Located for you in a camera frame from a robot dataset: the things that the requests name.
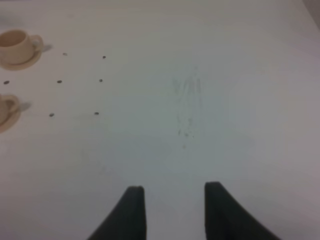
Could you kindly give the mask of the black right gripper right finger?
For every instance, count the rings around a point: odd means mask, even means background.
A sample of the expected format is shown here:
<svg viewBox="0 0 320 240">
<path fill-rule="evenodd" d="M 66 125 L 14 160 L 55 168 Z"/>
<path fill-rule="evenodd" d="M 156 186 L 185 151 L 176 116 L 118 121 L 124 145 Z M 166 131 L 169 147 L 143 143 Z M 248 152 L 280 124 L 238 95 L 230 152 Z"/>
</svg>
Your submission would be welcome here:
<svg viewBox="0 0 320 240">
<path fill-rule="evenodd" d="M 204 224 L 207 240 L 278 240 L 248 213 L 220 182 L 204 186 Z"/>
</svg>

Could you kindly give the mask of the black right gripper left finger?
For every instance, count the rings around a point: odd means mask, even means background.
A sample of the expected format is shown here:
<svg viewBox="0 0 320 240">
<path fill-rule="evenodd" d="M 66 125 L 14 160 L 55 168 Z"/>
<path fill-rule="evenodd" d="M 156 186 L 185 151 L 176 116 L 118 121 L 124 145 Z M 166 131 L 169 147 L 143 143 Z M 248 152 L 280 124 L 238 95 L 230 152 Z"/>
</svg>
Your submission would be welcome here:
<svg viewBox="0 0 320 240">
<path fill-rule="evenodd" d="M 89 237 L 90 240 L 145 240 L 146 207 L 142 186 L 130 186 Z"/>
</svg>

